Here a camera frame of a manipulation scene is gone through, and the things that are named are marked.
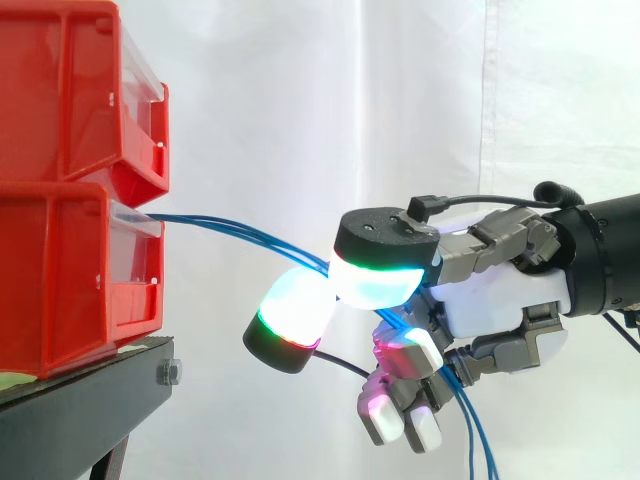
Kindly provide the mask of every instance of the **white curtain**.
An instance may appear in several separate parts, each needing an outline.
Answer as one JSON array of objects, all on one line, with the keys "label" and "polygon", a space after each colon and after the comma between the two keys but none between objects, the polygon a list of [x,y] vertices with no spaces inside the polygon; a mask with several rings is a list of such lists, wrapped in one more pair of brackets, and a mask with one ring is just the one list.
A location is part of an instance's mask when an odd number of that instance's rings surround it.
[{"label": "white curtain", "polygon": [[[609,194],[591,181],[574,182],[548,156],[543,168],[537,155],[525,160],[501,150],[497,120],[520,120],[513,98],[501,100],[498,87],[494,105],[484,99],[485,116],[493,108],[496,122],[493,138],[483,137],[480,175],[482,0],[118,3],[130,34],[171,91],[171,193],[145,211],[234,218],[328,256],[340,216],[358,206],[404,206],[412,195],[473,193],[479,186],[528,195],[549,171],[579,188],[591,185],[589,194]],[[489,13],[516,10],[509,3],[490,3]],[[543,3],[554,11],[551,4],[562,2]],[[510,45],[497,35],[498,22],[491,24],[487,38],[500,40],[492,44],[494,57],[499,46],[511,57],[518,54],[510,47],[525,48],[527,32],[510,26],[520,43]],[[528,47],[532,61],[545,58]],[[498,86],[508,90],[510,77],[496,65]],[[570,105],[563,108],[573,115]],[[543,133],[529,143],[540,143]],[[403,441],[376,448],[355,412],[360,378],[315,359],[303,373],[287,376],[245,351],[244,328],[290,267],[285,260],[186,226],[169,225],[166,244],[161,334],[175,335],[184,375],[173,398],[133,433],[123,478],[468,477],[466,427],[455,403],[438,415],[444,436],[438,452],[414,455]],[[376,324],[373,315],[342,309],[321,348],[373,369]],[[633,460],[612,456],[613,444],[620,443],[619,452],[625,442],[633,445],[623,432],[637,431],[629,423],[638,417],[631,413],[622,428],[595,415],[613,404],[610,414],[621,416],[631,400],[614,395],[625,388],[621,382],[591,377],[599,344],[591,330],[575,326],[577,338],[556,370],[486,378],[470,392],[504,479],[632,478],[592,476],[619,464],[630,473]],[[608,335],[605,327],[599,333]],[[596,350],[599,361],[604,352],[618,355],[619,347],[628,383],[637,385],[636,359],[624,357],[626,346],[611,337],[605,350]],[[610,456],[597,462],[590,443],[596,437],[612,438]],[[486,478],[481,455],[477,459],[476,478]]]}]

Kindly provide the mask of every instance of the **wire bundle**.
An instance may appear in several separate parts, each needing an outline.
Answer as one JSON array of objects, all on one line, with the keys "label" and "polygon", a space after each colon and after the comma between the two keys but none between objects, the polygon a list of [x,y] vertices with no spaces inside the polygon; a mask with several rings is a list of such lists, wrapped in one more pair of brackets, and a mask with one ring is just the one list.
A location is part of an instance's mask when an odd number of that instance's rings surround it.
[{"label": "wire bundle", "polygon": [[[324,276],[328,276],[329,264],[321,258],[316,257],[315,255],[302,250],[295,245],[285,242],[284,240],[274,237],[273,235],[269,235],[268,233],[265,233],[244,223],[205,215],[150,214],[148,216],[155,220],[194,225],[197,227],[206,228],[208,230],[213,230],[215,232],[223,233],[225,235],[230,235],[232,237],[239,238],[249,243],[253,243],[254,245],[258,245],[260,247],[271,250],[298,263],[299,265],[315,270]],[[403,319],[401,319],[391,310],[376,310],[376,313],[393,328],[399,329],[408,326]],[[323,360],[335,363],[336,365],[348,368],[354,373],[364,376],[365,378],[368,375],[364,370],[348,362],[345,362],[340,358],[334,357],[333,355],[316,351],[315,356]],[[462,390],[462,385],[460,385],[460,382],[458,382],[458,379],[448,369],[448,367],[445,366],[441,368],[440,375],[442,375],[449,388],[451,388],[451,390],[453,391],[467,423],[467,429],[469,432],[469,472],[471,480],[473,480],[474,478],[474,432],[471,419],[473,419],[473,422],[478,429],[478,434],[480,435],[480,440],[484,448],[487,468],[489,471],[489,480],[499,480],[498,471],[493,459],[493,454],[491,453],[491,449],[489,448],[489,442],[484,433],[484,429],[482,428],[482,424],[480,423],[480,419],[478,418],[478,415],[476,414],[475,409],[473,408],[473,405],[469,400],[469,397]]]}]

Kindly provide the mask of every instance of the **red storage bin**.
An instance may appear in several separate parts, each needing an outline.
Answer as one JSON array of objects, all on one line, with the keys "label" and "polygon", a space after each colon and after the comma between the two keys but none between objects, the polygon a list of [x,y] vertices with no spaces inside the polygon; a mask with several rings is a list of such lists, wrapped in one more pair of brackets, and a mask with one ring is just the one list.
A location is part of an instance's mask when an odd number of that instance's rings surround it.
[{"label": "red storage bin", "polygon": [[0,0],[0,179],[169,189],[168,90],[106,1]]},{"label": "red storage bin", "polygon": [[0,372],[46,378],[162,326],[163,224],[85,183],[0,183]]}]

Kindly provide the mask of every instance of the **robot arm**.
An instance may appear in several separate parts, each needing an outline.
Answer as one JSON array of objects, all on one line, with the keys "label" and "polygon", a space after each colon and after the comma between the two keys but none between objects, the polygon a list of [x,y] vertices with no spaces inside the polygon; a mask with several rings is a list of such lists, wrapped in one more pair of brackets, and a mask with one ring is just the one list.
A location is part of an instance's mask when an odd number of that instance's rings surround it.
[{"label": "robot arm", "polygon": [[[431,228],[412,218],[410,209],[398,219],[415,232]],[[410,337],[419,340],[411,341],[384,322],[373,333],[380,368],[363,388],[358,413],[377,445],[402,433],[418,453],[439,445],[433,414],[453,397],[434,374],[439,365],[469,387],[482,374],[514,373],[547,361],[567,337],[561,314],[615,308],[638,318],[640,195],[544,216],[515,207],[487,215],[466,232],[445,230],[438,231],[426,283],[397,309],[428,339],[414,333]],[[476,337],[470,345],[449,349],[454,338],[470,337]],[[433,349],[440,357],[416,354]],[[369,408],[379,406],[376,395],[388,399],[386,423],[376,419],[381,409]],[[391,424],[395,428],[381,434]]]}]

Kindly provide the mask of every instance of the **robotic hand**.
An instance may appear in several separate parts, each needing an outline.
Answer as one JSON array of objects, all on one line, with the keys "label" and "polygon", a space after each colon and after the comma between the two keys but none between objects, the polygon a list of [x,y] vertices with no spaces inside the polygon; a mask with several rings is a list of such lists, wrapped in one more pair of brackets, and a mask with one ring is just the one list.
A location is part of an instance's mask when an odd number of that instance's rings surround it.
[{"label": "robotic hand", "polygon": [[[436,374],[440,368],[469,387],[482,374],[540,366],[567,338],[561,314],[616,309],[636,324],[640,195],[585,206],[572,190],[545,182],[534,196],[537,202],[460,197],[516,206],[457,231],[427,223],[449,205],[466,203],[444,197],[414,198],[406,211],[343,217],[329,269],[338,295],[365,308],[395,307],[409,325],[382,322],[373,332],[379,367],[357,406],[374,444],[404,433],[416,453],[440,445],[434,414],[453,397]],[[559,209],[541,216],[528,206]],[[400,285],[399,272],[408,279],[412,270],[421,272],[419,285]],[[470,345],[447,350],[454,339],[470,337]]]}]

